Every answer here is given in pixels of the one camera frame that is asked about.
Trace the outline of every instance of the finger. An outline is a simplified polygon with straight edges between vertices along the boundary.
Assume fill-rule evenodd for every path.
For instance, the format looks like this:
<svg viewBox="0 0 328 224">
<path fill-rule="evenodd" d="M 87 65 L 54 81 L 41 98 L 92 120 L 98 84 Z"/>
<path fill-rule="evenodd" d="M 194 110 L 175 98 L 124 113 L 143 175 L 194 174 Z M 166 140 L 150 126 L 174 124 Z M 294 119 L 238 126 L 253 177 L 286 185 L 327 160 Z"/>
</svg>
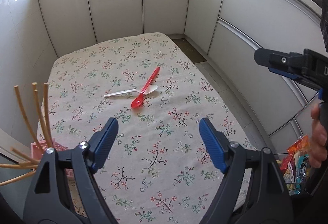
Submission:
<svg viewBox="0 0 328 224">
<path fill-rule="evenodd" d="M 318 161 L 324 161 L 327 158 L 327 150 L 323 146 L 312 141 L 310 155 Z"/>
<path fill-rule="evenodd" d="M 318 104 L 315 104 L 314 107 L 311 110 L 311 118 L 312 119 L 318 119 L 320 115 L 320 108 Z"/>
<path fill-rule="evenodd" d="M 318 120 L 312 121 L 312 139 L 315 140 L 319 145 L 326 145 L 327 131 Z"/>
<path fill-rule="evenodd" d="M 309 163 L 310 163 L 311 167 L 314 167 L 314 168 L 321 167 L 321 162 L 316 160 L 313 156 L 309 157 Z"/>
</svg>

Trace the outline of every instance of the screw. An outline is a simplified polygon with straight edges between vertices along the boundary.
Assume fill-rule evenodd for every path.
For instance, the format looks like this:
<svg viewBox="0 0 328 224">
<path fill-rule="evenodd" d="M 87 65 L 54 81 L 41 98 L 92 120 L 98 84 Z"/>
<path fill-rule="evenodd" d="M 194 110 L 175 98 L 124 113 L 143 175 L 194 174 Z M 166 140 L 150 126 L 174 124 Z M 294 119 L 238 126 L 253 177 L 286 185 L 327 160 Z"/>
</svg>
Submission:
<svg viewBox="0 0 328 224">
<path fill-rule="evenodd" d="M 232 141 L 232 142 L 230 142 L 230 146 L 232 148 L 237 148 L 237 147 L 239 147 L 239 143 L 238 142 L 235 142 L 235 141 Z"/>
<path fill-rule="evenodd" d="M 47 154 L 52 154 L 54 151 L 55 151 L 55 149 L 54 149 L 53 147 L 49 147 L 49 148 L 46 150 L 46 153 L 47 153 Z"/>
<path fill-rule="evenodd" d="M 85 149 L 85 148 L 88 147 L 88 143 L 87 143 L 87 142 L 82 142 L 82 143 L 79 144 L 79 147 L 80 147 L 81 149 Z"/>
<path fill-rule="evenodd" d="M 271 153 L 271 150 L 269 148 L 265 147 L 265 148 L 263 148 L 263 152 L 265 154 L 270 154 Z"/>
</svg>

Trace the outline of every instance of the spoon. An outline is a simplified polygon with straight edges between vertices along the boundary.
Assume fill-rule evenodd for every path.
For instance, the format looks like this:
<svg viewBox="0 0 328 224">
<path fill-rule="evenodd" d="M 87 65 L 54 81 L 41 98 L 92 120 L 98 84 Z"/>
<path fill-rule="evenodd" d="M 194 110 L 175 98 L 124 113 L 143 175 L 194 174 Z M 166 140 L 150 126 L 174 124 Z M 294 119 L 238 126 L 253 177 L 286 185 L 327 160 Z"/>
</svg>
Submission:
<svg viewBox="0 0 328 224">
<path fill-rule="evenodd" d="M 158 88 L 157 85 L 151 84 L 147 87 L 146 91 L 144 92 L 145 95 L 148 95 L 152 92 L 154 92 Z M 119 91 L 111 94 L 104 95 L 104 97 L 109 97 L 109 96 L 114 96 L 114 95 L 122 95 L 122 94 L 127 94 L 127 93 L 132 93 L 132 92 L 138 92 L 141 93 L 141 89 L 131 89 L 131 90 L 125 90 L 125 91 Z"/>
<path fill-rule="evenodd" d="M 147 83 L 145 84 L 145 86 L 142 88 L 142 91 L 140 92 L 140 94 L 138 95 L 138 97 L 136 99 L 134 99 L 131 103 L 131 108 L 137 108 L 139 106 L 141 106 L 143 100 L 144 100 L 144 93 L 147 89 L 147 87 L 150 85 L 150 83 L 152 82 L 152 80 L 156 77 L 156 75 L 159 72 L 160 67 L 157 67 L 153 74 L 150 76 L 150 78 L 148 79 Z"/>
</svg>

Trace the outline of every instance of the floral pattern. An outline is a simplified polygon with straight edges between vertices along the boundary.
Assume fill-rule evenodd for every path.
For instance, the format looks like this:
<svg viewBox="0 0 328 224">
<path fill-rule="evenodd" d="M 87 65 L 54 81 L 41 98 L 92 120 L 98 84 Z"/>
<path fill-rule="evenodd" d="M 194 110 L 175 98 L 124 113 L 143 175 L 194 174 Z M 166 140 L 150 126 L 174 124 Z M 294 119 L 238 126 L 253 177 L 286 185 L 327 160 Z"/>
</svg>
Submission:
<svg viewBox="0 0 328 224">
<path fill-rule="evenodd" d="M 131 109 L 138 93 L 103 97 L 141 89 L 157 66 L 158 89 L 142 107 Z M 95 179 L 120 223 L 200 222 L 223 178 L 199 135 L 201 118 L 208 117 L 229 140 L 253 148 L 218 93 L 161 33 L 110 40 L 60 57 L 49 83 L 51 132 L 63 146 L 72 149 L 108 118 L 118 120 L 110 156 Z M 237 204 L 245 198 L 249 176 L 247 171 Z M 76 211 L 85 215 L 73 183 L 70 189 Z"/>
</svg>

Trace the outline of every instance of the white spoon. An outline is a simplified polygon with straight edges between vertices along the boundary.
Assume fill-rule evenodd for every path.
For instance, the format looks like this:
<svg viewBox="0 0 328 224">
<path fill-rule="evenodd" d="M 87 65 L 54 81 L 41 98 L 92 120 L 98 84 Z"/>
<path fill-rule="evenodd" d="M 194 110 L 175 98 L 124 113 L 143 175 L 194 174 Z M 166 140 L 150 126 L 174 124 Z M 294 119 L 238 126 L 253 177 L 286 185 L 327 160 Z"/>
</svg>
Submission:
<svg viewBox="0 0 328 224">
<path fill-rule="evenodd" d="M 148 95 L 152 92 L 154 92 L 156 89 L 158 88 L 157 85 L 155 84 L 151 84 L 147 87 L 146 91 L 145 91 L 145 95 Z M 125 90 L 125 91 L 119 91 L 119 92 L 115 92 L 115 93 L 111 93 L 111 94 L 107 94 L 107 95 L 104 95 L 104 97 L 109 97 L 109 96 L 114 96 L 114 95 L 122 95 L 122 94 L 127 94 L 127 93 L 131 93 L 131 92 L 138 92 L 140 93 L 141 90 L 138 90 L 138 89 L 131 89 L 131 90 Z"/>
</svg>

